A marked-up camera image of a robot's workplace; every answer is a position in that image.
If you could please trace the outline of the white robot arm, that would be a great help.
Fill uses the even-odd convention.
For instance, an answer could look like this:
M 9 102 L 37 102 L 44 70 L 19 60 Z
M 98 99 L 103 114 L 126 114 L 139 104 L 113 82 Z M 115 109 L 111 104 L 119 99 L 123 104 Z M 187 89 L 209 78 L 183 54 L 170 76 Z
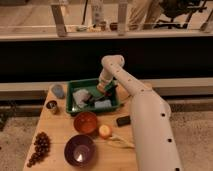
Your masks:
M 107 55 L 97 88 L 104 92 L 116 78 L 132 96 L 130 119 L 138 171 L 183 171 L 169 117 L 170 105 L 152 87 L 123 69 L 122 55 Z

